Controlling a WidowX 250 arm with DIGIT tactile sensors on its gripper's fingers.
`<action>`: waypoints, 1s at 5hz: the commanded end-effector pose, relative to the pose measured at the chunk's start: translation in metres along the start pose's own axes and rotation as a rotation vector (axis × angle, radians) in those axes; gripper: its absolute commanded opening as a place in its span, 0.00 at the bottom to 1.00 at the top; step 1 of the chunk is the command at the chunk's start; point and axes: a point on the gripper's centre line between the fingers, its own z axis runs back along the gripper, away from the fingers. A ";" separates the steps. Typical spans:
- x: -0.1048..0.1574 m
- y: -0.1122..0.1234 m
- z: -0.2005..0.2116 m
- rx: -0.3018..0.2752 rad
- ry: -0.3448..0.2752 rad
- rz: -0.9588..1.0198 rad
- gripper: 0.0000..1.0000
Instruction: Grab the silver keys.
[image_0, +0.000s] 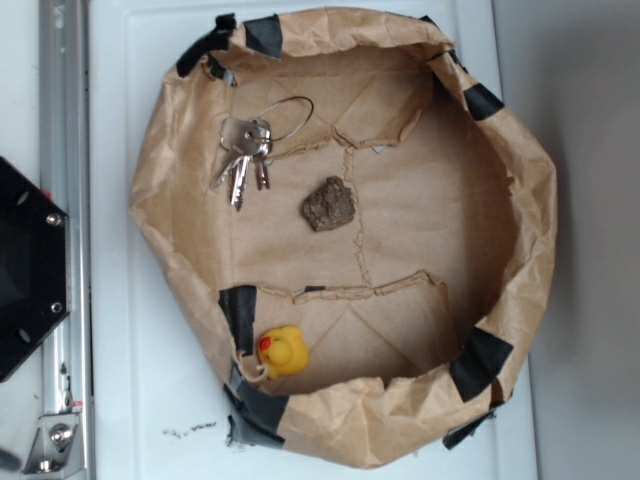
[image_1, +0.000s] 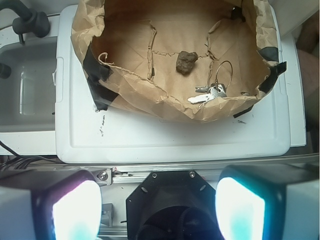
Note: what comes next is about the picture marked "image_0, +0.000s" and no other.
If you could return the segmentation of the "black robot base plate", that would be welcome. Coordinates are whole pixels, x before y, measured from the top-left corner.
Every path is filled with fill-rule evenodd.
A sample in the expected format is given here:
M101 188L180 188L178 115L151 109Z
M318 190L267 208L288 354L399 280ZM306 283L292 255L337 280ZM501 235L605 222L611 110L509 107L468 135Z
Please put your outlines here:
M1 160L1 380L68 315L68 215Z

